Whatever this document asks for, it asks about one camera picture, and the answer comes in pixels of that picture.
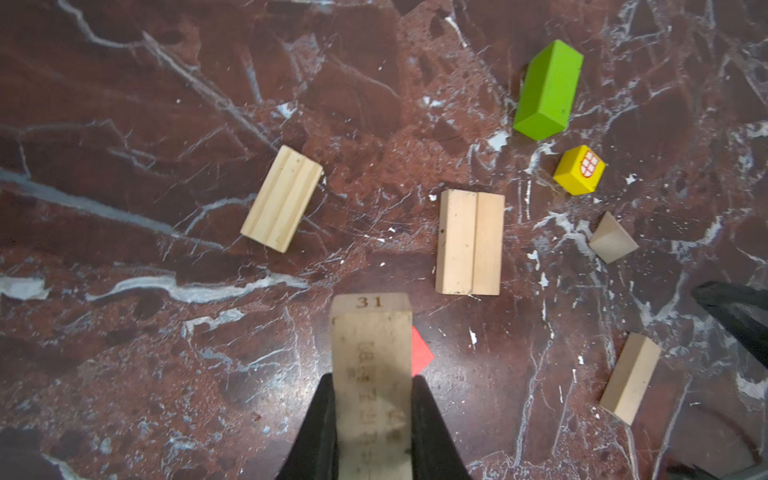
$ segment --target green rectangular block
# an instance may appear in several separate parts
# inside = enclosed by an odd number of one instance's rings
[[[555,40],[528,66],[520,93],[515,130],[536,141],[568,128],[584,56]]]

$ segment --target light wooden block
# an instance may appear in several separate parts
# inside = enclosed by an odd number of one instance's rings
[[[472,293],[498,295],[502,283],[504,195],[478,193]]]
[[[661,348],[649,338],[630,333],[600,398],[600,406],[632,425],[660,354]]]
[[[339,480],[411,480],[408,295],[334,297],[331,337]]]
[[[439,293],[472,293],[475,262],[477,193],[444,190],[440,194],[435,289]]]
[[[240,233],[285,253],[321,174],[318,163],[283,145]]]
[[[503,236],[504,195],[443,191],[435,269],[438,293],[498,295]]]
[[[589,247],[605,263],[612,263],[624,255],[634,252],[640,246],[611,215],[611,212],[605,212],[603,220],[600,221],[598,229],[592,236]]]

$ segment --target toy block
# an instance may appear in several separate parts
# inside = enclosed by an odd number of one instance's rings
[[[563,154],[554,181],[571,195],[591,194],[598,188],[605,171],[605,162],[586,145],[572,148]]]
[[[632,425],[660,355],[661,348],[649,338],[630,333],[600,398],[600,406]]]
[[[611,215],[611,212],[605,212],[603,220],[600,220],[598,229],[589,242],[589,247],[605,263],[612,263],[640,248],[632,236]]]
[[[331,337],[338,478],[411,480],[408,295],[336,296]]]
[[[411,335],[411,375],[417,376],[423,369],[427,368],[435,354],[427,346],[416,327],[413,327]]]
[[[504,195],[443,191],[435,290],[448,295],[498,295],[503,236]]]
[[[435,289],[438,293],[472,292],[477,193],[444,190],[440,194],[440,230]]]
[[[322,173],[318,163],[283,145],[240,233],[285,253]]]
[[[528,66],[514,129],[536,141],[568,127],[584,56],[553,41]]]
[[[504,195],[478,193],[472,293],[498,295],[502,283]]]

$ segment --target marble floor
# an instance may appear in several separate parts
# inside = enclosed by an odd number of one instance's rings
[[[767,36],[764,0],[6,2],[0,469],[272,478],[329,301],[376,290],[410,295],[473,478],[760,461],[765,370],[689,292],[768,283]],[[584,68],[537,143],[510,119],[557,38]],[[239,235],[281,144],[325,169],[285,254]],[[571,197],[579,144],[607,170]],[[435,292],[447,187],[506,196],[498,297]],[[610,266],[606,211],[640,244]],[[597,405],[627,332],[663,349],[631,428]]]

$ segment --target wooden triangle prism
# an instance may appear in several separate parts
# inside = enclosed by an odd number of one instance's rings
[[[592,236],[589,247],[605,263],[612,263],[640,248],[632,236],[611,215],[611,212],[605,212],[603,220],[600,220],[598,229]]]

